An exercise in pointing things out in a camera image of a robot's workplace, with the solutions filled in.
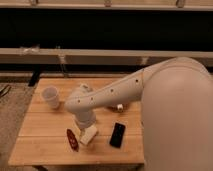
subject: table leg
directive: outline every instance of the table leg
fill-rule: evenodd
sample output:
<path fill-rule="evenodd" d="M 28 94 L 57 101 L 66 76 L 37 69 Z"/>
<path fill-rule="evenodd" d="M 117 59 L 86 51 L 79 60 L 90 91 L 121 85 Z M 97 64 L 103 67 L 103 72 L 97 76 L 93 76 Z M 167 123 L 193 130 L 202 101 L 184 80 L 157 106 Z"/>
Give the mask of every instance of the table leg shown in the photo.
<path fill-rule="evenodd" d="M 33 166 L 38 171 L 48 171 L 44 166 Z"/>

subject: red object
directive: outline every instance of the red object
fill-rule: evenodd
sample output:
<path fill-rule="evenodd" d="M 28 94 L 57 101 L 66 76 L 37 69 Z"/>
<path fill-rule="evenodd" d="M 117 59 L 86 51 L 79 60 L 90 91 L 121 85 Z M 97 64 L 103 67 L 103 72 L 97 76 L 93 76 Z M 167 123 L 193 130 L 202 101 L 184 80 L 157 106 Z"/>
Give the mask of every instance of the red object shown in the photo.
<path fill-rule="evenodd" d="M 78 151 L 78 141 L 75 138 L 74 133 L 72 132 L 71 129 L 67 129 L 67 138 L 69 140 L 70 146 L 73 150 Z"/>

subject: wooden plank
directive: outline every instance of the wooden plank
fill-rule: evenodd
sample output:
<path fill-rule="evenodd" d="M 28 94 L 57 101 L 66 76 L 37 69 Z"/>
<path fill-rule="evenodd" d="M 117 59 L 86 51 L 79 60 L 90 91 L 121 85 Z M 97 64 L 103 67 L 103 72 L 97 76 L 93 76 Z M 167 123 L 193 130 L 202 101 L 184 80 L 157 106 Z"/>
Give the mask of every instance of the wooden plank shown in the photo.
<path fill-rule="evenodd" d="M 212 0 L 186 0 L 185 5 L 190 6 L 213 6 Z"/>
<path fill-rule="evenodd" d="M 13 57 L 20 58 L 22 51 L 20 48 L 0 48 L 0 58 L 5 55 L 14 54 Z M 191 58 L 213 58 L 213 52 L 202 51 L 153 51 L 153 50 L 86 50 L 86 49 L 40 49 L 36 55 L 47 55 L 50 58 L 55 58 L 58 54 L 64 54 L 68 57 L 86 56 L 87 58 L 94 57 L 152 57 L 152 58 L 173 58 L 173 57 L 191 57 Z"/>
<path fill-rule="evenodd" d="M 175 5 L 175 0 L 111 0 L 112 5 Z"/>
<path fill-rule="evenodd" d="M 70 165 L 143 163 L 142 138 L 124 136 L 120 149 L 109 145 L 109 137 L 97 136 L 79 152 L 71 150 L 66 137 L 19 137 L 10 158 L 10 165 Z"/>
<path fill-rule="evenodd" d="M 103 114 L 100 111 L 96 114 L 96 118 L 95 125 L 99 135 L 110 136 L 115 122 L 126 125 L 127 135 L 141 135 L 140 115 Z M 72 129 L 77 135 L 79 134 L 72 114 L 35 113 L 35 115 L 25 117 L 19 136 L 64 136 L 67 128 Z"/>

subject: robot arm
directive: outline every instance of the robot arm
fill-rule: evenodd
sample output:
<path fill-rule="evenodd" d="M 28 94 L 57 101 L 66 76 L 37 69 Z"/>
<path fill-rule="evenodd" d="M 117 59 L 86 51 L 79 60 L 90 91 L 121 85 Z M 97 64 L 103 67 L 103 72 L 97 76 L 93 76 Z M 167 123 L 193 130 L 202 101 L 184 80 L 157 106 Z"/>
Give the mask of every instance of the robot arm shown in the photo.
<path fill-rule="evenodd" d="M 165 63 L 167 61 L 141 69 L 96 91 L 85 85 L 77 87 L 68 97 L 65 108 L 75 114 L 80 129 L 87 128 L 95 122 L 94 108 L 140 101 L 145 82 Z"/>

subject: wood grain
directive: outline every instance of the wood grain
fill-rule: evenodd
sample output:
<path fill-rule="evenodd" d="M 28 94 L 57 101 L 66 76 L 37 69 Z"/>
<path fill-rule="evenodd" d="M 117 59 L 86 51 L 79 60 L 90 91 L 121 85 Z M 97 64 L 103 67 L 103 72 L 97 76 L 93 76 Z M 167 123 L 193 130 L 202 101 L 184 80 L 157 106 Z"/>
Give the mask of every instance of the wood grain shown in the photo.
<path fill-rule="evenodd" d="M 143 147 L 140 136 L 125 136 L 121 149 L 109 146 L 107 136 L 96 136 L 80 151 L 70 148 L 66 137 L 19 137 L 14 148 L 16 155 L 10 165 L 67 165 L 141 163 Z"/>
<path fill-rule="evenodd" d="M 66 137 L 67 128 L 73 130 L 77 139 L 80 135 L 80 130 L 74 122 L 74 115 L 64 109 L 69 93 L 82 82 L 98 89 L 117 79 L 41 79 L 26 113 L 9 164 L 143 163 L 140 102 L 128 104 L 123 113 L 104 107 L 95 109 L 94 113 L 97 118 L 95 125 L 99 133 L 89 146 L 80 145 L 78 153 L 71 150 Z M 42 90 L 49 85 L 54 85 L 59 89 L 61 104 L 57 110 L 49 108 L 40 96 Z M 126 125 L 121 149 L 109 145 L 115 122 Z"/>

